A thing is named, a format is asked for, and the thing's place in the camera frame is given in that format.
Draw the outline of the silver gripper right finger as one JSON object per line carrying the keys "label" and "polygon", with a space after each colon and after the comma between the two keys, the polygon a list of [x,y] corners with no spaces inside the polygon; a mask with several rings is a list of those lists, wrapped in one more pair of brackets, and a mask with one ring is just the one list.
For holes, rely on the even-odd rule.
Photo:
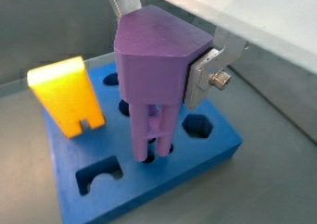
{"label": "silver gripper right finger", "polygon": [[218,27],[213,38],[213,47],[198,57],[190,65],[187,86],[183,103],[189,109],[194,109],[209,95],[212,87],[224,90],[230,81],[230,75],[225,72],[229,66],[248,49],[249,42]]}

